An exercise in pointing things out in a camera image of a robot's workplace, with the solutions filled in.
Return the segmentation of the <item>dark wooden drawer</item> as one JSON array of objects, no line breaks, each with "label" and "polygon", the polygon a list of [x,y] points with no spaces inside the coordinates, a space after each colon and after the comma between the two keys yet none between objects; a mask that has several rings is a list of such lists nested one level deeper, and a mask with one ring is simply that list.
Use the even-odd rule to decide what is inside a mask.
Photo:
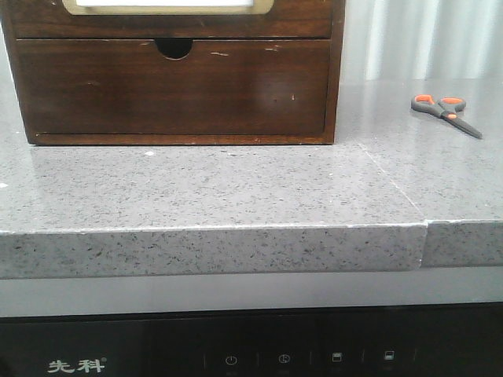
[{"label": "dark wooden drawer", "polygon": [[325,123],[329,42],[23,39],[25,122],[41,134],[312,134]]}]

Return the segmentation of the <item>grey orange handled scissors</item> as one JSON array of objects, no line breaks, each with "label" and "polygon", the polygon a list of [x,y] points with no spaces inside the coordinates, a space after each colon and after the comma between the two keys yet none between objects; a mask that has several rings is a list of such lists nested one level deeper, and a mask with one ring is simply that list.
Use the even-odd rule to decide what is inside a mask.
[{"label": "grey orange handled scissors", "polygon": [[438,101],[434,101],[432,95],[420,94],[411,100],[411,108],[414,111],[428,113],[436,118],[443,119],[466,134],[482,140],[483,134],[458,116],[457,113],[462,112],[465,107],[466,101],[459,97],[443,97]]}]

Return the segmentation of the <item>dark wooden drawer cabinet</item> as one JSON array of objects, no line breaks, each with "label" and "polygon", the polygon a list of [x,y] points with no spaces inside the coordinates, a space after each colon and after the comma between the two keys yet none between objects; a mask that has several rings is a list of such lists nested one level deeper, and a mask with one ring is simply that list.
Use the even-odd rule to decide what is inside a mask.
[{"label": "dark wooden drawer cabinet", "polygon": [[[331,144],[335,138],[345,4],[342,1],[4,1],[2,30],[29,142],[35,145]],[[326,40],[325,123],[312,134],[41,134],[25,122],[23,39],[152,39],[167,58],[196,40]]]}]

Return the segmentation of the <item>black appliance control panel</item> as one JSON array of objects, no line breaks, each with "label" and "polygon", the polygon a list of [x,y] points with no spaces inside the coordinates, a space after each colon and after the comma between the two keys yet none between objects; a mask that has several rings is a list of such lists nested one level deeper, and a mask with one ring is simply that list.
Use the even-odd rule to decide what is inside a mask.
[{"label": "black appliance control panel", "polygon": [[501,303],[1,321],[4,376],[499,376]]}]

